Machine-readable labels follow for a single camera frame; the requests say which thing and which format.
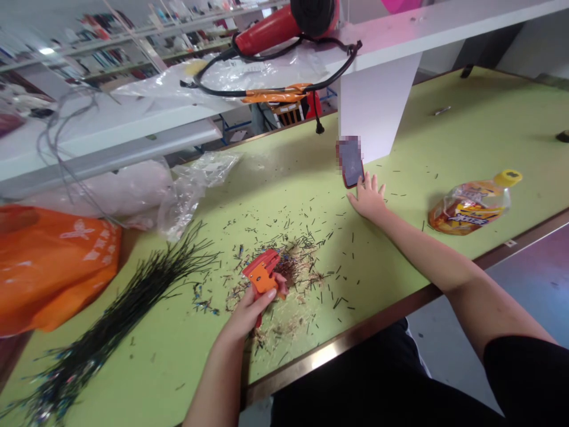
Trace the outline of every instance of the hand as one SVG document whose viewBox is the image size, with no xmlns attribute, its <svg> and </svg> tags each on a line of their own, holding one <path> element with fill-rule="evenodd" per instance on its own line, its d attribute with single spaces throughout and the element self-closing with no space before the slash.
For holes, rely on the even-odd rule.
<svg viewBox="0 0 569 427">
<path fill-rule="evenodd" d="M 277 284 L 279 285 L 279 292 L 283 295 L 288 295 L 289 287 L 286 285 L 286 279 L 283 277 L 283 275 L 279 273 L 273 273 L 271 277 L 277 281 Z"/>
<path fill-rule="evenodd" d="M 288 295 L 289 288 L 286 286 L 286 279 L 278 273 L 273 273 L 272 277 L 279 284 L 279 291 Z M 276 289 L 271 289 L 255 301 L 255 290 L 253 290 L 253 286 L 249 286 L 219 333 L 220 339 L 244 339 L 249 331 L 255 327 L 257 316 L 274 300 L 276 294 Z"/>
<path fill-rule="evenodd" d="M 347 196 L 358 214 L 377 224 L 388 211 L 383 200 L 384 193 L 385 184 L 378 191 L 377 175 L 370 178 L 369 172 L 366 172 L 365 182 L 362 182 L 362 177 L 357 179 L 357 197 L 349 192 Z"/>
</svg>

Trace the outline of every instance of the orange tape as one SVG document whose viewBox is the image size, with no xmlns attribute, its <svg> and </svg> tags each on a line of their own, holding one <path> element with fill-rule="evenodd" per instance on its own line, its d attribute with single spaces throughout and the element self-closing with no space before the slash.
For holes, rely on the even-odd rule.
<svg viewBox="0 0 569 427">
<path fill-rule="evenodd" d="M 247 96 L 241 101 L 243 103 L 260 103 L 260 102 L 285 102 L 294 103 L 300 101 L 306 94 L 303 93 L 304 89 L 310 86 L 311 83 L 297 83 L 292 86 L 284 88 L 284 90 L 274 89 L 254 89 L 248 90 Z"/>
</svg>

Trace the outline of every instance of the orange tool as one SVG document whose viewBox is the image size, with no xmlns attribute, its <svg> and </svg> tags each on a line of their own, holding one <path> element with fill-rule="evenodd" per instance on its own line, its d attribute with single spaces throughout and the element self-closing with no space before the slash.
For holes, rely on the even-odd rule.
<svg viewBox="0 0 569 427">
<path fill-rule="evenodd" d="M 279 292 L 279 284 L 272 278 L 274 268 L 280 261 L 280 255 L 274 249 L 267 249 L 260 254 L 243 270 L 243 275 L 249 279 L 255 291 L 255 301 L 258 300 L 262 294 L 276 289 L 281 299 L 286 299 L 286 295 Z M 261 326 L 261 314 L 257 317 L 256 328 Z"/>
</svg>

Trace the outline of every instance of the black sleeve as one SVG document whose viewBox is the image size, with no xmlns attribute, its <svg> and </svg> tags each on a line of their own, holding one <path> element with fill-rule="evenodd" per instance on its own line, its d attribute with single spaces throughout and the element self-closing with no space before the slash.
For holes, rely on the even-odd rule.
<svg viewBox="0 0 569 427">
<path fill-rule="evenodd" d="M 569 424 L 569 350 L 536 338 L 501 337 L 484 349 L 484 368 L 509 423 Z"/>
</svg>

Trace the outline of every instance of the phone screen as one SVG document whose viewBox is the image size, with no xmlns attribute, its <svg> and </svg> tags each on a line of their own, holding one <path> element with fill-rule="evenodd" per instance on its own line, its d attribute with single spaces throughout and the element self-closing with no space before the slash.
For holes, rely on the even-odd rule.
<svg viewBox="0 0 569 427">
<path fill-rule="evenodd" d="M 358 137 L 346 136 L 344 138 L 338 141 L 338 159 L 346 187 L 352 188 L 357 184 L 359 177 L 363 178 L 362 150 Z"/>
</svg>

